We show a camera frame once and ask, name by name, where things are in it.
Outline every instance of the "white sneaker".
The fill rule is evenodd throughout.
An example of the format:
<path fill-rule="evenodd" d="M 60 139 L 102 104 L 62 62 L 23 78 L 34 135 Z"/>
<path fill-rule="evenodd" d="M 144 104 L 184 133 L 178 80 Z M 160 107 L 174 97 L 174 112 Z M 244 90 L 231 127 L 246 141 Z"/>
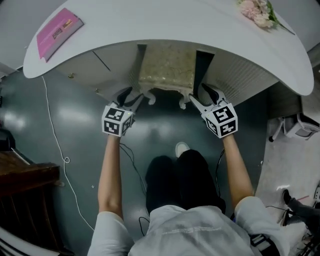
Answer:
<path fill-rule="evenodd" d="M 178 142 L 176 145 L 175 145 L 175 156 L 177 158 L 179 158 L 181 156 L 181 154 L 187 150 L 189 150 L 190 147 L 184 143 L 184 142 Z"/>

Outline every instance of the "shoe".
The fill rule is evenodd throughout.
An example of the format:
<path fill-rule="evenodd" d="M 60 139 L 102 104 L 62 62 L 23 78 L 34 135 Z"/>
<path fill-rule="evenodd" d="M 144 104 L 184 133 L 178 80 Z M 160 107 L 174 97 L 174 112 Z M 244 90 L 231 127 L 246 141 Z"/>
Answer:
<path fill-rule="evenodd" d="M 288 223 L 288 220 L 290 220 L 290 217 L 289 217 L 289 212 L 286 210 L 282 218 L 281 227 L 285 227 Z"/>
<path fill-rule="evenodd" d="M 283 198 L 283 201 L 286 205 L 289 204 L 290 200 L 291 200 L 291 196 L 289 194 L 289 190 L 288 189 L 285 189 L 282 193 L 282 198 Z"/>
<path fill-rule="evenodd" d="M 189 149 L 190 147 L 186 143 L 178 142 L 175 145 L 175 156 L 179 158 L 183 152 L 188 151 Z"/>

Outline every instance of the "chair leg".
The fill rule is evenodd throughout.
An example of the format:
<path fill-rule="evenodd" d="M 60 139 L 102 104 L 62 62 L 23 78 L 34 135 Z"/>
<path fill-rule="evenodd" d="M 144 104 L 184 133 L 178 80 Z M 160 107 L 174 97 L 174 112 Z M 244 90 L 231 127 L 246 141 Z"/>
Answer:
<path fill-rule="evenodd" d="M 283 117 L 278 118 L 278 120 L 280 121 L 280 123 L 279 123 L 277 129 L 275 130 L 273 136 L 270 136 L 270 137 L 269 137 L 269 141 L 270 141 L 270 142 L 274 142 L 274 141 L 275 141 L 275 139 L 278 137 L 278 135 L 279 135 L 279 133 L 280 133 L 280 131 L 281 131 L 282 126 L 283 126 L 284 123 L 285 123 L 285 119 L 284 119 Z"/>
<path fill-rule="evenodd" d="M 156 103 L 156 96 L 153 95 L 150 91 L 144 91 L 143 95 L 149 99 L 149 105 L 153 105 Z"/>
<path fill-rule="evenodd" d="M 190 101 L 189 94 L 187 93 L 181 93 L 183 97 L 179 100 L 179 106 L 181 109 L 186 109 L 186 103 Z"/>

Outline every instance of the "white shirt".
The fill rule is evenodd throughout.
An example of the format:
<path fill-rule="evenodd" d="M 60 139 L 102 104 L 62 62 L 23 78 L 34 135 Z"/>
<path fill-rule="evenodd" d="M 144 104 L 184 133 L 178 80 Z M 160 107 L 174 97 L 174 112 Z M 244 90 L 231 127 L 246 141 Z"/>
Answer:
<path fill-rule="evenodd" d="M 281 256 L 289 243 L 261 200 L 249 196 L 235 208 L 235 223 L 215 206 L 189 210 L 165 205 L 150 213 L 147 235 L 136 243 L 123 220 L 100 212 L 88 256 L 254 256 L 250 236 L 268 235 Z"/>

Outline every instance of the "flower stem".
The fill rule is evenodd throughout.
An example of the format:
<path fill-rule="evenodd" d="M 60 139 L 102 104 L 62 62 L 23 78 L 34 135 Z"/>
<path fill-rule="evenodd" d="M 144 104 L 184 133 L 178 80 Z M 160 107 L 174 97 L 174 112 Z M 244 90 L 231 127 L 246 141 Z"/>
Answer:
<path fill-rule="evenodd" d="M 285 29 L 286 31 L 288 31 L 289 33 L 291 33 L 292 35 L 296 35 L 295 33 L 293 33 L 292 31 L 290 31 L 289 29 L 287 29 L 284 25 L 282 25 L 279 21 L 277 21 L 278 25 L 280 25 L 280 27 L 282 27 L 283 29 Z"/>

